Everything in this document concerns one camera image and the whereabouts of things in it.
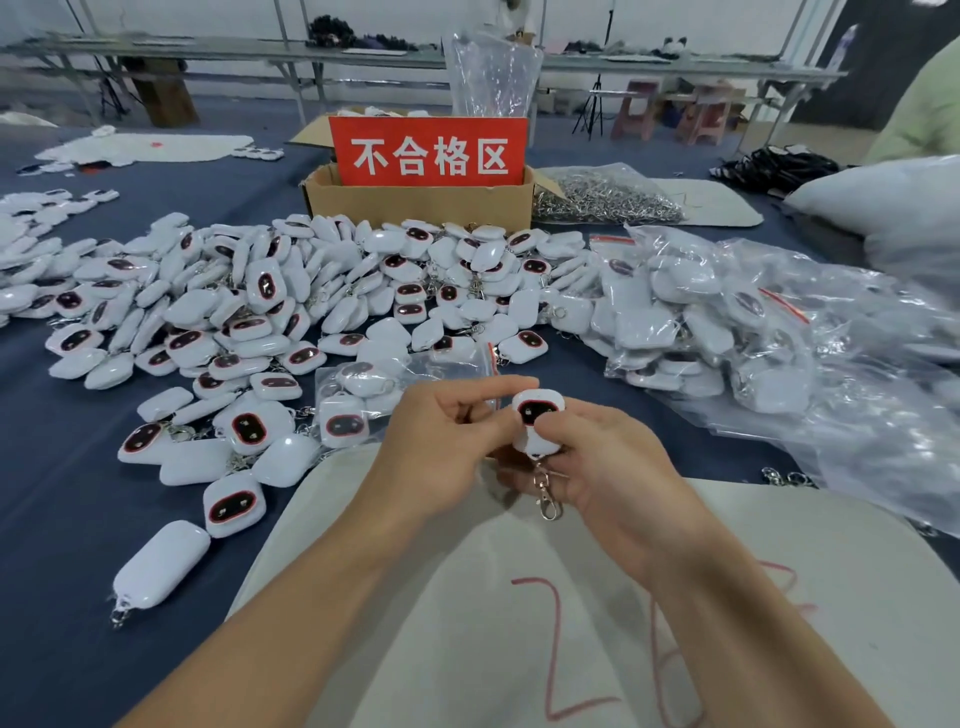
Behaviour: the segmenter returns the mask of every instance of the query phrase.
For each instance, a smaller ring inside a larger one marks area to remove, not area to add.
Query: red sign
[[[526,119],[331,116],[344,185],[523,184]]]

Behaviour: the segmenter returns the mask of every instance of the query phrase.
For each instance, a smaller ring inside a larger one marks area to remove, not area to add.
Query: left hand
[[[536,389],[533,376],[488,376],[414,384],[390,418],[380,452],[358,494],[427,519],[459,503],[476,467],[523,429],[512,407],[485,400]]]

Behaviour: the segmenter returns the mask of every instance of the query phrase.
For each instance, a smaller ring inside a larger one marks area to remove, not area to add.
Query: tripod stand
[[[616,0],[613,0],[613,4],[610,6],[607,17],[607,33],[604,36],[603,45],[604,48],[610,43],[610,30],[613,26],[613,11],[616,10]],[[603,88],[603,84],[600,81],[600,74],[597,74],[597,80],[593,83],[593,91],[599,91]],[[600,111],[597,112],[597,106],[599,104]],[[587,119],[587,109],[590,109],[589,119]],[[597,118],[600,119],[600,135],[603,136],[603,99],[596,93],[591,93],[590,97],[587,99],[587,102],[584,104],[584,107],[580,109],[580,115],[577,116],[577,123],[573,125],[573,131],[571,133],[577,133],[577,129],[580,127],[580,122],[584,123],[584,131],[587,132],[587,139],[593,139],[593,124],[596,122]]]

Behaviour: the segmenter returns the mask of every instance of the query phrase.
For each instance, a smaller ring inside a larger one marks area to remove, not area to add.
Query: cardboard flap
[[[311,147],[333,148],[333,132],[330,130],[330,117],[318,116],[290,140],[291,144],[307,144]]]
[[[559,186],[556,182],[554,182],[553,180],[551,180],[549,177],[547,177],[546,175],[544,175],[542,172],[538,172],[536,169],[532,169],[532,168],[531,168],[530,171],[533,172],[534,184],[539,185],[540,187],[542,187],[542,188],[545,189],[545,190],[548,190],[548,191],[550,191],[550,192],[553,192],[557,197],[562,197],[562,198],[566,199],[566,195],[564,195],[564,191],[560,189],[560,186]]]

